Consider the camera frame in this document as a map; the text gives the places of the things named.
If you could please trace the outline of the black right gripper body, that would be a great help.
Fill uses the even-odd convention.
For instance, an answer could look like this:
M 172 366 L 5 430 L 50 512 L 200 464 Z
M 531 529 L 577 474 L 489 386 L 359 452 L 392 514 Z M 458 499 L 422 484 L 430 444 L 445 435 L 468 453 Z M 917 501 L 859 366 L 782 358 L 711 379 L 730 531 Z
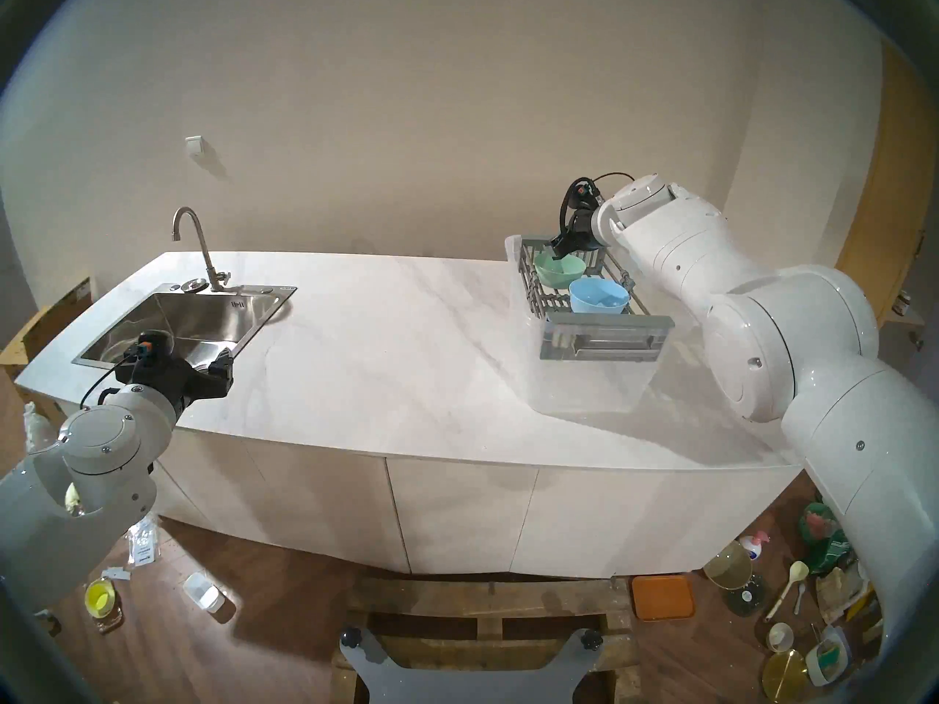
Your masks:
M 565 225 L 566 237 L 578 237 L 577 252 L 591 252 L 599 248 L 599 241 L 594 236 L 592 217 L 594 209 L 577 208 Z

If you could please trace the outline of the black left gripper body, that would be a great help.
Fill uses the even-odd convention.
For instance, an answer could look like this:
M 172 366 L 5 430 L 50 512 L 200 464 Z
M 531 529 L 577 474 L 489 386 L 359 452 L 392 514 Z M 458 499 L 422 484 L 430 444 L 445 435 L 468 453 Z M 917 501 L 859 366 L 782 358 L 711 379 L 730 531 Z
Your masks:
M 136 352 L 117 365 L 117 381 L 159 392 L 176 417 L 196 401 L 210 398 L 210 384 L 184 359 L 155 352 Z

